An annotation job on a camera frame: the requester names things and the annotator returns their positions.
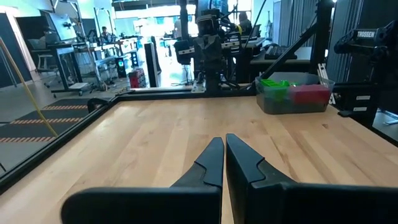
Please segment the black table frame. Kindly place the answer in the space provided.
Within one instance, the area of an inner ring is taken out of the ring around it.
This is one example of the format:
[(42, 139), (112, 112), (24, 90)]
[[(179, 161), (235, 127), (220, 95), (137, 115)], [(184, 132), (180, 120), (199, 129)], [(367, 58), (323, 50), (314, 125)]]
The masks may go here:
[[(288, 55), (297, 50), (305, 41), (311, 36), (320, 31), (322, 23), (326, 23), (326, 19), (322, 19), (320, 15), (316, 15), (316, 23), (311, 24), (310, 27), (301, 34), (300, 38), (291, 45), (285, 53), (283, 53), (276, 61), (260, 76), (260, 78), (269, 78), (276, 70), (287, 60)], [(378, 62), (373, 65), (373, 71), (368, 81), (369, 83), (378, 84), (380, 92), (398, 88), (398, 84), (386, 83), (385, 77), (398, 69), (398, 58), (388, 61)], [(96, 121), (103, 113), (111, 109), (120, 101), (144, 101), (144, 100), (177, 100), (190, 98), (222, 98), (222, 97), (238, 97), (238, 96), (252, 96), (255, 94), (255, 81), (241, 87), (238, 90), (228, 90), (227, 88), (217, 93), (194, 93), (189, 89), (167, 89), (167, 90), (131, 90), (127, 93), (117, 95), (108, 100), (108, 104), (98, 107), (92, 113), (72, 127), (64, 131), (60, 136), (53, 138), (42, 149), (33, 153), (27, 159), (24, 159), (20, 164), (13, 167), (11, 170), (5, 172), (0, 176), (0, 195), (10, 189), (18, 181), (24, 178), (29, 172), (34, 170), (43, 161), (45, 161), (52, 154), (57, 152), (67, 142), (71, 141), (76, 135), (82, 132), (87, 126)]]

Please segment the black computer tower lit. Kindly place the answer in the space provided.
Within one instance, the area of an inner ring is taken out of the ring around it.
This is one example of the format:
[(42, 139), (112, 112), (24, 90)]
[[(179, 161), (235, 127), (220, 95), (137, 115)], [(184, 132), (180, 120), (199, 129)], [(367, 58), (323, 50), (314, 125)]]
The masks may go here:
[(116, 71), (118, 73), (118, 77), (126, 78), (127, 77), (127, 73), (126, 73), (127, 59), (125, 59), (124, 57), (116, 57), (115, 64), (116, 64)]

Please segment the black flat panel stand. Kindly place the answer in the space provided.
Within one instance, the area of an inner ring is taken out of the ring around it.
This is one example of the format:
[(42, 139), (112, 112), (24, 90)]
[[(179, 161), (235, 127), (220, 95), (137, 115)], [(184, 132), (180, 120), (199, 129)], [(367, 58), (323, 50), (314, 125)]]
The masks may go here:
[(146, 64), (149, 77), (149, 86), (151, 88), (160, 87), (159, 74), (161, 71), (158, 69), (158, 60), (156, 56), (156, 50), (152, 42), (144, 44), (144, 50), (146, 55)]

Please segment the long green stud block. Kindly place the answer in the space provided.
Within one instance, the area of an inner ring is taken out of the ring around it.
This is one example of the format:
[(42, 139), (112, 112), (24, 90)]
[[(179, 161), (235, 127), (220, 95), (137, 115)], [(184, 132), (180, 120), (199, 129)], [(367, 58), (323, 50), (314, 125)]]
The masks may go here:
[(290, 83), (287, 80), (281, 80), (280, 82), (276, 82), (271, 79), (262, 79), (261, 84), (263, 86), (271, 88), (285, 88), (290, 86)]
[(275, 101), (282, 101), (289, 90), (290, 87), (298, 86), (298, 83), (289, 82), (290, 86), (285, 88), (271, 88), (264, 86), (264, 93), (266, 97), (272, 98)]

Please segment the person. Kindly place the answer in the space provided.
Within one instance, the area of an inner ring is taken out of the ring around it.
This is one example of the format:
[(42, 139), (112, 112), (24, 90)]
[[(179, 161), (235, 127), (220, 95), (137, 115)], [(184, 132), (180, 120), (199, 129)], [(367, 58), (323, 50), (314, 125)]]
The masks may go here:
[(242, 28), (242, 35), (249, 35), (252, 31), (251, 21), (248, 19), (246, 12), (239, 14), (239, 25)]
[(109, 44), (113, 41), (113, 35), (110, 34), (105, 26), (102, 27), (102, 33), (100, 35), (100, 41), (103, 44)]

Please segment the black desk with keyboard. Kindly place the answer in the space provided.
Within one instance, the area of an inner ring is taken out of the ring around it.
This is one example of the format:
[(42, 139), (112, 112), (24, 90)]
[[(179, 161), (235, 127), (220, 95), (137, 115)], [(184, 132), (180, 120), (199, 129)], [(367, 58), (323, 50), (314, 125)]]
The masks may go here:
[[(276, 71), (277, 72), (307, 72), (310, 68), (310, 57), (312, 48), (301, 47), (296, 52), (296, 59), (286, 60)], [(267, 56), (267, 51), (262, 50), (261, 53), (255, 56), (250, 61), (250, 81), (253, 81), (255, 77), (259, 76), (260, 73), (265, 72), (274, 62), (276, 58), (270, 59)]]

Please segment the grey curtain partition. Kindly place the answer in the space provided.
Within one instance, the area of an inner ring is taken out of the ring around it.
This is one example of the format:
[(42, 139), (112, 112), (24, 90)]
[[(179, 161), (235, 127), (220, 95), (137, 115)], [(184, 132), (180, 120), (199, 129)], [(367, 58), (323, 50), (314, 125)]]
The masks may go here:
[(318, 0), (274, 0), (273, 42), (289, 46), (310, 26)]

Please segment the clear grey plastic bin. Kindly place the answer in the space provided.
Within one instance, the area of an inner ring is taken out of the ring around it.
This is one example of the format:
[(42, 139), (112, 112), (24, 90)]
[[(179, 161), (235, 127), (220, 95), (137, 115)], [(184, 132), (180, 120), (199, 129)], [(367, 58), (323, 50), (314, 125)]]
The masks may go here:
[(335, 85), (333, 81), (327, 78), (323, 78), (311, 73), (302, 73), (302, 72), (275, 72), (269, 78), (257, 77), (255, 79), (257, 104), (263, 110), (263, 112), (267, 114), (320, 113), (326, 110), (329, 101), (325, 104), (319, 104), (319, 103), (296, 104), (290, 98), (289, 90), (287, 92), (286, 97), (282, 101), (275, 101), (272, 98), (265, 96), (264, 86), (261, 84), (262, 79), (271, 79), (276, 82), (280, 82), (281, 80), (287, 80), (292, 83), (293, 82), (298, 83), (298, 86), (323, 85), (329, 88), (331, 94)]

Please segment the large red stud block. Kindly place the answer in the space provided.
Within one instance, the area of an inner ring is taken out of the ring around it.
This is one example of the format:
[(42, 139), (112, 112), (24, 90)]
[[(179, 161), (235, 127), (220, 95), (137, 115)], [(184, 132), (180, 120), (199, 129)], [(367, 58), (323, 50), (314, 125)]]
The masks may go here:
[(319, 103), (325, 104), (330, 99), (329, 88), (323, 85), (300, 85), (289, 88), (290, 98), (296, 104)]

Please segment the red tool box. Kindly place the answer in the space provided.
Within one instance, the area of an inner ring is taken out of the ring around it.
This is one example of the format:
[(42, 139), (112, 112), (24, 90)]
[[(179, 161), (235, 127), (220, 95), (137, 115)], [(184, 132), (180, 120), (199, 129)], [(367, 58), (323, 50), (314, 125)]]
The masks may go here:
[(145, 88), (147, 86), (146, 76), (142, 68), (136, 68), (128, 73), (131, 88)]

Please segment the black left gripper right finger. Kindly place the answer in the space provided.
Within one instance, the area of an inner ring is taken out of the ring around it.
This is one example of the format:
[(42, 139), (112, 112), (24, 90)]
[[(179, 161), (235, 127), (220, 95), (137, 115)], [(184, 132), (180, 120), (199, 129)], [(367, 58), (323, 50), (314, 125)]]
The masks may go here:
[(296, 182), (226, 135), (235, 224), (398, 224), (398, 188)]

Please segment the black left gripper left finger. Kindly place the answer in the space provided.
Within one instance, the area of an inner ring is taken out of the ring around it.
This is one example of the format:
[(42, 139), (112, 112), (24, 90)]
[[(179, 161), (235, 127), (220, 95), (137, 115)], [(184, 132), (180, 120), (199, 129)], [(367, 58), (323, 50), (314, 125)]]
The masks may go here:
[(224, 143), (213, 138), (170, 187), (95, 187), (69, 196), (63, 224), (220, 224)]

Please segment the black rolling work desk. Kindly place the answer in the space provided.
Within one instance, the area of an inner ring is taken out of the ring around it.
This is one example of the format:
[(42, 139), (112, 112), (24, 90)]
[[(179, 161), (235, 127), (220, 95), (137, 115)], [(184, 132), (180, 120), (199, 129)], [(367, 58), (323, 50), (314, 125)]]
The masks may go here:
[(84, 82), (81, 76), (75, 57), (75, 44), (53, 44), (47, 49), (55, 58), (62, 83), (61, 89), (51, 90), (54, 98), (60, 93), (77, 93), (78, 96), (83, 96), (92, 90), (92, 84)]

